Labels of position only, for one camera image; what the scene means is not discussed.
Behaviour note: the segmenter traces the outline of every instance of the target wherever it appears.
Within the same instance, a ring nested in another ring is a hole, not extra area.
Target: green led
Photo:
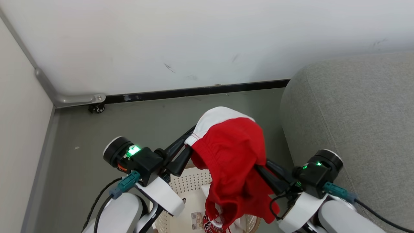
[[[131,156],[135,155],[140,150],[141,150],[141,148],[139,148],[139,147],[137,147],[135,145],[130,146],[130,148],[128,149],[128,151],[126,153],[127,158],[130,158]]]

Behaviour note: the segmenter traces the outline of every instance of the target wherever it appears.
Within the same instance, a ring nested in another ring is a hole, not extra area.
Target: red cloth
[[[229,117],[226,117],[227,112],[231,113]],[[210,219],[219,217],[217,203],[222,209],[223,229],[244,214],[271,223],[274,216],[269,209],[271,198],[268,195],[273,192],[254,169],[255,164],[266,164],[262,129],[254,120],[218,107],[203,115],[191,137],[186,143],[195,151],[191,157],[194,165],[209,169],[213,180],[205,204],[207,216]],[[276,203],[272,208],[279,213]]]

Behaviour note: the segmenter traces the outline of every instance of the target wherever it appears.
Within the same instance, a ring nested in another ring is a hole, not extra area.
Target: gray sofa
[[[295,165],[318,149],[344,161],[335,183],[383,217],[414,229],[414,53],[323,61],[300,70],[282,97]],[[402,232],[357,206],[387,232]]]

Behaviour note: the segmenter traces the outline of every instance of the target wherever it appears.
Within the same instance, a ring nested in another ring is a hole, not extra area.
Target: metal bracket
[[[45,73],[43,73],[42,69],[34,69],[34,74],[57,109],[87,104],[98,104],[102,103],[106,99],[104,94],[61,95],[53,87],[52,83],[46,77]]]
[[[29,53],[27,47],[24,45],[22,39],[17,34],[16,30],[13,28],[10,21],[7,19],[6,15],[0,8],[0,19],[3,20],[6,27],[9,29],[10,33],[16,40],[17,44],[22,49],[23,53],[26,55],[27,59],[30,61],[31,65],[34,68],[34,74],[39,81],[40,85],[45,90],[46,94],[49,96],[49,99],[55,105],[56,108],[65,108],[73,107],[79,105],[87,104],[98,104],[105,101],[106,96],[104,94],[94,94],[94,95],[61,95],[53,87],[52,83],[49,81],[42,69],[37,66],[36,61],[33,59]]]

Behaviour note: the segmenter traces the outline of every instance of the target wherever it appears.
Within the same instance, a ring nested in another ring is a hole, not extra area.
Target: cable connector
[[[348,192],[348,190],[341,188],[331,182],[326,182],[323,185],[323,190],[330,195],[340,197],[351,204],[355,203],[355,199],[358,198],[355,193]]]
[[[135,183],[138,182],[141,175],[137,171],[131,171],[129,175],[123,178],[117,185],[116,188],[113,188],[109,191],[109,194],[113,195],[113,199],[117,199],[124,192],[128,192]]]

